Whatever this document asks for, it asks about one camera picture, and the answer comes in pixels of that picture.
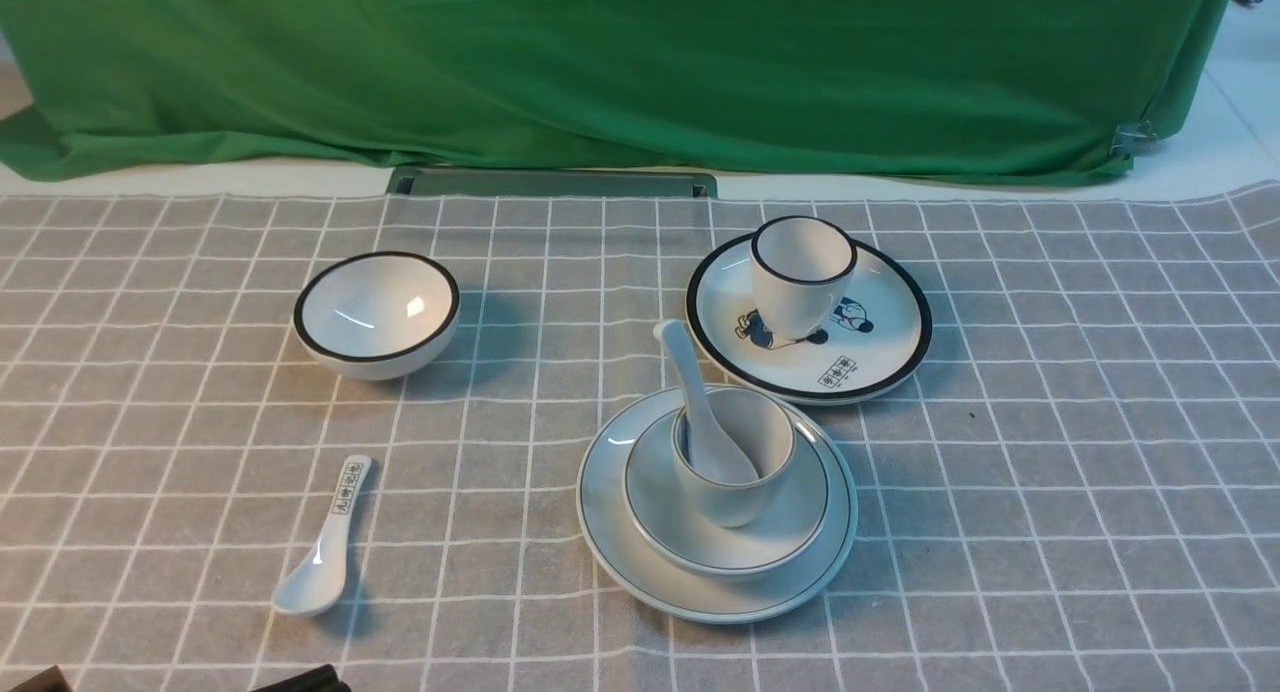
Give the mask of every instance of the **small bowl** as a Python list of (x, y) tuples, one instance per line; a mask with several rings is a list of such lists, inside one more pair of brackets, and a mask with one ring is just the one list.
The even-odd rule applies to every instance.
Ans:
[(293, 329), (307, 353), (346, 377), (397, 379), (435, 359), (458, 326), (458, 283), (421, 255), (344, 258), (307, 283)]
[(668, 563), (700, 577), (745, 579), (790, 564), (818, 539), (835, 487), (812, 443), (796, 436), (795, 462), (769, 510), (742, 527), (707, 518), (685, 495), (671, 429), (677, 411), (645, 429), (627, 454), (622, 496), (644, 541)]
[(722, 527), (741, 527), (764, 514), (778, 496), (795, 459), (795, 431), (782, 405), (763, 391), (708, 388), (707, 400), (724, 434), (737, 443), (760, 477), (748, 484), (723, 484), (694, 469), (689, 460), (687, 408), (681, 408), (671, 427), (677, 478), (704, 515)]

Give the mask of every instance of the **tableware set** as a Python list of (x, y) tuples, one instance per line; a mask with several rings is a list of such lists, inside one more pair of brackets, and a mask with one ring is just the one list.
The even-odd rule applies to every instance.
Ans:
[[(320, 365), (393, 379), (448, 345), (458, 299), (434, 260), (361, 255), (308, 283), (293, 324)], [(708, 255), (685, 308), (692, 340), (680, 320), (654, 327), (681, 388), (604, 423), (579, 468), (579, 523), (645, 604), (709, 624), (763, 620), (819, 594), (858, 531), (849, 463), (794, 404), (855, 404), (899, 385), (928, 350), (929, 306), (874, 247), (818, 217), (778, 217)], [(744, 386), (705, 385), (694, 340)], [(348, 459), (338, 496), (351, 490), (353, 504), (370, 464)], [(279, 611), (319, 614), (340, 595), (349, 507), (342, 518), (338, 505), (275, 592)]]

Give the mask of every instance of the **white floor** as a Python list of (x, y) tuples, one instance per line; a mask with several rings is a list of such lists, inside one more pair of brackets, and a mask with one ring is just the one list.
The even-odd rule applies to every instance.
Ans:
[[(0, 115), (29, 102), (0, 40)], [(1280, 0), (1231, 5), (1201, 78), (1187, 127), (1138, 159), (1110, 185), (1074, 191), (1010, 191), (933, 185), (876, 177), (719, 174), (722, 200), (1188, 200), (1261, 180), (1280, 180)], [(0, 194), (380, 194), (388, 170), (347, 162), (270, 159), (200, 168), (137, 168), (81, 180), (41, 183), (0, 168)]]

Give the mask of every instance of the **cup with black rim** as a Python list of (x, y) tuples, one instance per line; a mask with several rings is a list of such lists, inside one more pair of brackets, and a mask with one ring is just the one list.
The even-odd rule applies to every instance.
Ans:
[(804, 340), (836, 310), (858, 267), (858, 246), (818, 217), (777, 217), (751, 237), (751, 294), (764, 326)]

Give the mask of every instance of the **metal clip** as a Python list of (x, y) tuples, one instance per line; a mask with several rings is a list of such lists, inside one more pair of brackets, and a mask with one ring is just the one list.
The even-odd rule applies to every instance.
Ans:
[(1146, 153), (1146, 151), (1155, 148), (1156, 145), (1160, 145), (1160, 136), (1152, 132), (1151, 122), (1144, 119), (1143, 122), (1116, 127), (1116, 136), (1111, 141), (1111, 153), (1116, 153), (1116, 150), (1129, 155)]

